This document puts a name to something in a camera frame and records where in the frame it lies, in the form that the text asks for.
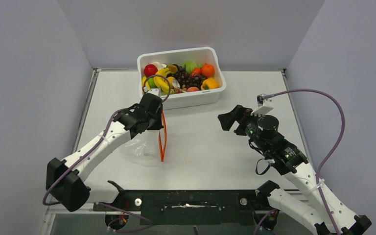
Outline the clear orange-zip bag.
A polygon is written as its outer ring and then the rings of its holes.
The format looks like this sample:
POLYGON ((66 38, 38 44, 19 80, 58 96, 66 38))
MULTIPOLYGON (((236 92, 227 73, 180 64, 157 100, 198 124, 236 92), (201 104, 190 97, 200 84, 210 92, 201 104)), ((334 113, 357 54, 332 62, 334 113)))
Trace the clear orange-zip bag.
POLYGON ((133 157, 156 158, 160 162, 165 161, 167 148, 167 126, 164 111, 160 114, 160 130, 148 130, 137 135, 122 146, 123 153, 133 157))

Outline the yellow toy banana bunch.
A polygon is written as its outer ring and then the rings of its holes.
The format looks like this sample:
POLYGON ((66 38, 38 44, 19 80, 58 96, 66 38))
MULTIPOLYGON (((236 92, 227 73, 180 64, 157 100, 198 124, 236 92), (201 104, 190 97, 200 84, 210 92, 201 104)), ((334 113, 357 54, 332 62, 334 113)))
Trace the yellow toy banana bunch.
POLYGON ((168 93, 169 84, 165 81, 167 76, 170 74, 169 68, 164 68, 158 70, 153 77, 154 83, 157 88, 160 88, 164 93, 168 93))

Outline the yellow toy bell pepper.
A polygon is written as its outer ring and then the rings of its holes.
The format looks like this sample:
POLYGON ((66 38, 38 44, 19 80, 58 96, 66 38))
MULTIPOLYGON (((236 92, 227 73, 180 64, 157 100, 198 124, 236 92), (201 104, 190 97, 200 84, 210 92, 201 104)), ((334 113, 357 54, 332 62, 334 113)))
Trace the yellow toy bell pepper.
POLYGON ((219 83, 213 77, 205 79, 201 85, 201 90, 212 90, 217 88, 219 88, 219 83))

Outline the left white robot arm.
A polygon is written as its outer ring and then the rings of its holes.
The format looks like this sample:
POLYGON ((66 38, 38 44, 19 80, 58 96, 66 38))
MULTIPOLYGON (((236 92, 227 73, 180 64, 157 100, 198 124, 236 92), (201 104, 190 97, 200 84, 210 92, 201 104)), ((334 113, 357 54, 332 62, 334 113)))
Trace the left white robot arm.
POLYGON ((82 148, 61 160, 50 160, 46 169, 43 204, 61 204, 70 212, 86 204, 91 188, 85 185, 85 181, 91 172, 136 135, 162 129, 164 102, 155 92, 145 93, 140 102, 115 111, 99 135, 82 148))

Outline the white plastic food bin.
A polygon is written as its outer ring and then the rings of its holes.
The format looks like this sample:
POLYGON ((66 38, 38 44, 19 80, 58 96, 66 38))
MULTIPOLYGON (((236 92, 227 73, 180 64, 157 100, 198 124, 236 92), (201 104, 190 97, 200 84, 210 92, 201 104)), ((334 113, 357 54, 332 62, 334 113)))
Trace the white plastic food bin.
POLYGON ((159 62, 165 65, 182 65, 186 61, 204 62, 212 65, 215 70, 214 78, 218 82, 219 88, 184 94, 172 94, 164 103, 165 110, 215 103, 227 87, 226 80, 219 67, 216 52, 212 47, 195 47, 142 54, 137 58, 137 66, 140 77, 143 77, 144 67, 152 62, 159 62))

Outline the single yellow toy banana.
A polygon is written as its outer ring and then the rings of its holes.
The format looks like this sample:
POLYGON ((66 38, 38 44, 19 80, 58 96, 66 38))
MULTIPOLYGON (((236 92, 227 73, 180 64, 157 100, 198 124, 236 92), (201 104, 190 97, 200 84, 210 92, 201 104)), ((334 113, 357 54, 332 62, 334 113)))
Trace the single yellow toy banana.
POLYGON ((148 92, 150 90, 150 86, 149 86, 149 83, 148 83, 148 79, 146 76, 144 76, 142 78, 142 91, 144 93, 148 92))

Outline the white toy mushroom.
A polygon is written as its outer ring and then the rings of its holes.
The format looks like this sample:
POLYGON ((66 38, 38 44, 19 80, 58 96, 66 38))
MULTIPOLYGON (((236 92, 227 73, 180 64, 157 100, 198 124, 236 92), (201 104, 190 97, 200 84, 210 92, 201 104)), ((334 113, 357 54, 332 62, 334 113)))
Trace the white toy mushroom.
POLYGON ((179 84, 179 82, 176 79, 172 80, 171 85, 172 85, 173 88, 180 88, 181 87, 181 85, 179 84))

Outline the yellow toy lemon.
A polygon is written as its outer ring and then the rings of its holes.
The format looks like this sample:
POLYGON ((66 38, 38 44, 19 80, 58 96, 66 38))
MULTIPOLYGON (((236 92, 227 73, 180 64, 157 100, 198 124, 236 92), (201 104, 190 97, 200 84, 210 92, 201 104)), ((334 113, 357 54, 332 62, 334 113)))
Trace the yellow toy lemon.
POLYGON ((174 83, 175 78, 173 76, 167 77, 167 81, 172 85, 174 83))

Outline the toy peach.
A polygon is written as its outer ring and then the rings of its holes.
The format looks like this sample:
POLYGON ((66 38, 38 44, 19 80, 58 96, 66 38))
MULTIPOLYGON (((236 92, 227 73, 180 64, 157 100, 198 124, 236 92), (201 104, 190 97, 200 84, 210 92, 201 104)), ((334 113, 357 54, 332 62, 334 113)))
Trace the toy peach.
POLYGON ((199 91, 200 89, 198 88, 198 87, 189 87, 188 89, 187 89, 187 92, 196 92, 196 91, 199 91))

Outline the white toy garlic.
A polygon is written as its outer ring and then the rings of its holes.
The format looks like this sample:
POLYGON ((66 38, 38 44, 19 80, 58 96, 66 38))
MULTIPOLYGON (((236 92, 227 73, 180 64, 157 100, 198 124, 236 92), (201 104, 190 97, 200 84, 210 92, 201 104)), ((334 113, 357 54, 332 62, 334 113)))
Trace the white toy garlic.
POLYGON ((154 65, 158 70, 165 68, 165 66, 160 62, 152 62, 151 64, 154 65))

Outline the dark purple toy grapes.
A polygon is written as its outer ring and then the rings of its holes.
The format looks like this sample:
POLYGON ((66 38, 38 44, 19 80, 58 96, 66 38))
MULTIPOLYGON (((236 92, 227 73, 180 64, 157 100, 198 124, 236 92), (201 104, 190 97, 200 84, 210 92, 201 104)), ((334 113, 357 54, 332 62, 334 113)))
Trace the dark purple toy grapes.
POLYGON ((177 79, 181 88, 198 87, 201 89, 202 82, 207 79, 205 76, 191 76, 191 74, 185 71, 184 67, 179 67, 178 71, 173 74, 173 77, 177 79))

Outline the orange toy tangerine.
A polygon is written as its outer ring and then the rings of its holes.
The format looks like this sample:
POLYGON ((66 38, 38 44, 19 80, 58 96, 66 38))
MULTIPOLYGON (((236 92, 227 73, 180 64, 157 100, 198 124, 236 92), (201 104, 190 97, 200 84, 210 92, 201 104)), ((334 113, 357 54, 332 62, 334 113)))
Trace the orange toy tangerine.
POLYGON ((214 77, 215 75, 215 68, 213 65, 205 63, 201 67, 201 74, 207 78, 214 77))

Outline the toy carrot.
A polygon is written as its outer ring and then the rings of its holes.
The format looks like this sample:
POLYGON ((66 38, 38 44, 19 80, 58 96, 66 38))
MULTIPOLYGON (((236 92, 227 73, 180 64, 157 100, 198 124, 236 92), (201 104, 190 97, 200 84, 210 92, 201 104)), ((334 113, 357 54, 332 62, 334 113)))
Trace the toy carrot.
POLYGON ((201 75, 201 68, 194 68, 191 72, 191 76, 200 76, 201 75))

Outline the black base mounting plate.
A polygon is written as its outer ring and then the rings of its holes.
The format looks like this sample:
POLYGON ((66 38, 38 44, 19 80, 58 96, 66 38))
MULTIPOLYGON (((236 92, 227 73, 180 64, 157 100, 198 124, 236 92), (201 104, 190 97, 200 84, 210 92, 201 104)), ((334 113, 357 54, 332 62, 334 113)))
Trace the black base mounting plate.
POLYGON ((105 224, 113 233, 136 233, 154 226, 221 225, 251 226, 259 223, 273 230, 279 212, 253 189, 133 190, 111 182, 118 196, 111 203, 96 202, 93 209, 105 212, 105 224))

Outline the aluminium table frame rail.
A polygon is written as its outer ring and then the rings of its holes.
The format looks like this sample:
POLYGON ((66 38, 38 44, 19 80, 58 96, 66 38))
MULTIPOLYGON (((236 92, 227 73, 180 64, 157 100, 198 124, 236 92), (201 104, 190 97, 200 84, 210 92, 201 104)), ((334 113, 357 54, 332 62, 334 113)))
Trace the aluminium table frame rail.
MULTIPOLYGON (((89 85, 88 91, 86 93, 86 99, 85 99, 84 107, 83 107, 83 110, 82 110, 82 113, 81 113, 81 116, 80 116, 79 126, 78 126, 76 136, 75 136, 75 139, 74 139, 73 150, 77 150, 77 148, 78 148, 78 144, 79 144, 81 134, 82 134, 82 131, 83 131, 83 128, 84 128, 86 116, 87 116, 87 113, 88 113, 88 109, 89 109, 89 106, 90 106, 90 102, 91 102, 91 99, 92 99, 92 96, 93 96, 93 93, 94 93, 94 88, 96 86, 98 74, 99 74, 100 71, 101 71, 100 68, 93 68, 92 76, 91 76, 91 79, 90 79, 90 85, 89 85)), ((43 221, 43 225, 42 225, 42 227, 40 229, 40 233, 39 233, 40 235, 49 235, 51 233, 52 226, 53 226, 53 223, 54 223, 54 220, 55 220, 55 214, 50 212, 51 209, 55 209, 55 205, 47 206, 46 213, 45 213, 45 219, 43 221)))

